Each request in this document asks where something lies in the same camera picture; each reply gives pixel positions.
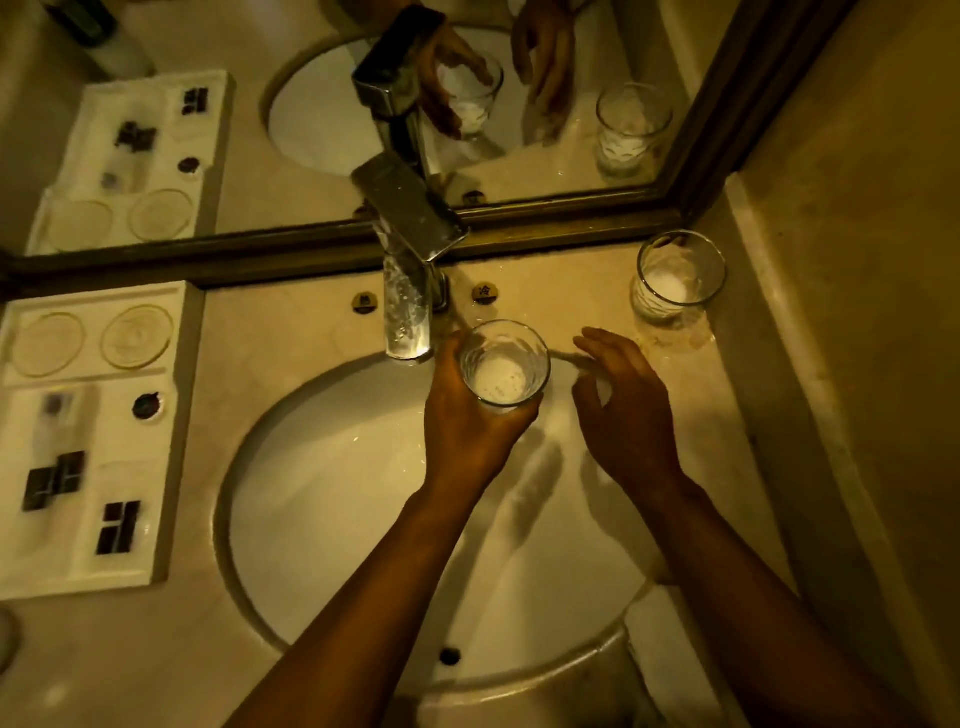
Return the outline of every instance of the toiletry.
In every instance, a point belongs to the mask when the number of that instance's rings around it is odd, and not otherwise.
[[[44,10],[115,79],[152,76],[154,66],[100,0],[40,0]]]

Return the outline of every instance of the hand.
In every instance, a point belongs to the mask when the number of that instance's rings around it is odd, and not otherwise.
[[[576,38],[568,0],[527,0],[511,38],[514,66],[540,111],[562,113],[573,91]],[[530,51],[537,49],[537,62]]]
[[[460,117],[450,108],[450,94],[440,83],[437,63],[449,67],[465,65],[484,85],[493,85],[493,76],[487,64],[469,44],[445,23],[424,45],[417,55],[417,73],[420,76],[420,108],[430,117],[437,131],[460,138]]]
[[[540,413],[543,395],[496,414],[470,392],[460,374],[460,349],[469,331],[451,336],[437,354],[433,386],[423,413],[426,488],[449,489],[453,497],[483,495],[500,474],[514,444]]]
[[[584,328],[573,343],[596,359],[613,387],[610,401],[601,405],[593,376],[581,376],[573,385],[580,428],[593,459],[631,497],[680,482],[684,473],[670,399],[640,347],[601,328]]]

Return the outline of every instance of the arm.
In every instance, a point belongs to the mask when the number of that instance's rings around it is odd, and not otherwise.
[[[585,328],[576,345],[609,376],[573,395],[590,452],[626,491],[755,725],[922,723],[833,642],[680,467],[666,388],[631,340]]]
[[[228,728],[379,724],[473,506],[540,409],[540,399],[505,415],[484,409],[460,375],[464,334],[437,355],[423,487]]]

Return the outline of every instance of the mirror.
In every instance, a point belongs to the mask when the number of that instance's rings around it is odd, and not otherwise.
[[[5,2],[0,247],[70,255],[364,219],[348,175],[382,146],[350,73],[377,2]],[[431,183],[472,207],[654,182],[737,0],[529,2],[427,3],[495,77],[477,88],[440,67],[469,138],[420,113]],[[513,61],[513,13],[537,5],[575,36],[560,112],[531,102]]]

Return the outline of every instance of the mirror frame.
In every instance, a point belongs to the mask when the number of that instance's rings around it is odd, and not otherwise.
[[[444,263],[620,242],[692,224],[749,155],[856,0],[740,0],[651,185],[458,208],[471,228]],[[0,300],[170,280],[202,288],[375,270],[369,220],[61,255],[0,251]]]

